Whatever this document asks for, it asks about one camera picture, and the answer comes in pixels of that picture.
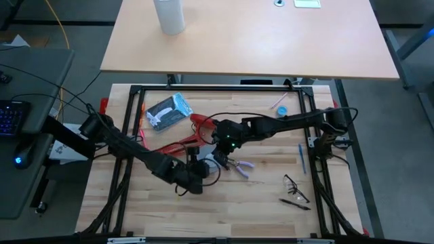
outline wooden work surface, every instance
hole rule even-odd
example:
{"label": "wooden work surface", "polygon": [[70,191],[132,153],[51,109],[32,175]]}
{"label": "wooden work surface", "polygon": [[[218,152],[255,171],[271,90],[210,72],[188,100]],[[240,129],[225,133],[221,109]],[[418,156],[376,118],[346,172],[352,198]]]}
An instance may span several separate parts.
{"label": "wooden work surface", "polygon": [[[113,118],[117,127],[121,127],[123,123],[129,90],[130,85],[112,86],[106,113]],[[328,86],[313,86],[313,91],[318,108],[333,106]],[[174,93],[175,90],[147,91],[146,107],[150,108]],[[183,91],[182,94],[194,112],[202,115],[227,111],[275,116],[275,111],[269,107],[283,93]],[[289,94],[280,104],[288,107],[289,115],[300,113],[296,94]],[[133,106],[131,121],[136,116],[134,111],[136,105]],[[240,115],[216,118],[240,121],[241,117]],[[151,149],[193,134],[189,119],[182,120],[160,134],[153,131],[150,124],[145,121],[143,130]],[[299,143],[304,149],[308,171],[306,175],[303,174],[298,152]],[[334,153],[345,157],[343,152]],[[319,233],[302,129],[279,133],[261,142],[246,143],[241,149],[235,150],[231,157],[255,164],[256,167],[250,171],[248,180],[242,178],[235,170],[223,171],[217,184],[205,187],[202,195],[187,193],[179,198],[174,192],[174,185],[166,184],[152,176],[144,164],[135,159],[125,208],[123,233],[134,231],[135,235],[146,237],[309,237],[312,232]],[[114,164],[113,156],[100,157],[93,162],[77,231],[85,229],[106,203]],[[347,165],[339,159],[330,159],[328,167],[337,206],[348,221],[358,231],[362,231]],[[299,189],[311,200],[311,203],[306,204],[311,211],[303,211],[277,200],[279,197],[290,199],[282,184],[284,174],[288,174],[298,183]],[[113,212],[112,227],[117,210]],[[325,215],[331,230],[328,209],[325,210]]]}
{"label": "wooden work surface", "polygon": [[369,0],[321,0],[321,9],[285,2],[184,0],[186,28],[169,36],[152,0],[124,0],[101,69],[399,78]]}

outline blue pen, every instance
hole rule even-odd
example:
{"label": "blue pen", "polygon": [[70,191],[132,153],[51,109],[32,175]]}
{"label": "blue pen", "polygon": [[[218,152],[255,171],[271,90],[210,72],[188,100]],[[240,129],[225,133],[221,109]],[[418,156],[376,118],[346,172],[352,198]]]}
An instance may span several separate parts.
{"label": "blue pen", "polygon": [[303,166],[303,173],[306,174],[306,165],[304,164],[303,148],[301,147],[301,144],[298,144],[298,151],[300,152],[301,165]]}

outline yellow cable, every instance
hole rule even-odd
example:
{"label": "yellow cable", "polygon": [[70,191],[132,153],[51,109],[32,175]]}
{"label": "yellow cable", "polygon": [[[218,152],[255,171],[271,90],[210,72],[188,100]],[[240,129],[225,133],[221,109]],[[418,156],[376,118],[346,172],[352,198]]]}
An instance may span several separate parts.
{"label": "yellow cable", "polygon": [[[63,28],[63,25],[62,25],[62,23],[60,22],[59,17],[57,17],[57,14],[56,14],[56,12],[54,11],[54,9],[53,9],[53,7],[51,6],[51,4],[49,3],[49,1],[48,1],[48,0],[45,0],[45,3],[47,4],[47,6],[49,7],[49,9],[50,9],[51,12],[53,13],[53,16],[56,18],[57,23],[59,24],[60,28],[62,29],[63,36],[64,36],[65,41],[66,41],[66,48],[69,49],[69,41],[68,41],[68,37],[66,36],[65,29]],[[59,118],[60,111],[61,111],[62,109],[63,109],[63,86],[60,87],[60,105],[59,105],[59,111],[58,111],[58,114],[57,114],[57,116],[56,116],[56,119]]]}

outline eyeglasses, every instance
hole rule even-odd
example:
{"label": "eyeglasses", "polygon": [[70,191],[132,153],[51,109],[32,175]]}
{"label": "eyeglasses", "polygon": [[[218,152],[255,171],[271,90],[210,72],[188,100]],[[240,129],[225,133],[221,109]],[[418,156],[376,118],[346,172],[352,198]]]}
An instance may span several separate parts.
{"label": "eyeglasses", "polygon": [[297,183],[295,183],[295,181],[293,181],[287,174],[283,176],[283,186],[294,200],[302,203],[310,203],[309,199],[307,199],[307,197],[298,189]]}

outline gray desk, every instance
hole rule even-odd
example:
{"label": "gray desk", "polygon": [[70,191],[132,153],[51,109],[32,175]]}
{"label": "gray desk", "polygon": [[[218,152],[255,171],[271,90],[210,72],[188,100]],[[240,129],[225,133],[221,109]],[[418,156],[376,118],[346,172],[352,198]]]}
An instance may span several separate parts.
{"label": "gray desk", "polygon": [[[33,49],[21,47],[0,51],[0,64],[19,68],[40,76],[56,85],[62,85],[71,66],[73,53],[62,49]],[[47,94],[56,96],[59,88],[28,74],[0,66],[0,70],[13,76],[9,84],[0,84],[0,100],[7,100],[18,94]],[[54,98],[46,96],[22,96],[18,100],[31,103],[31,112],[23,126],[23,133],[39,134]],[[0,219],[17,218],[35,184],[35,180],[45,161],[47,151],[54,137],[39,134],[31,166],[24,170],[14,167],[13,157],[17,138],[0,138]]]}

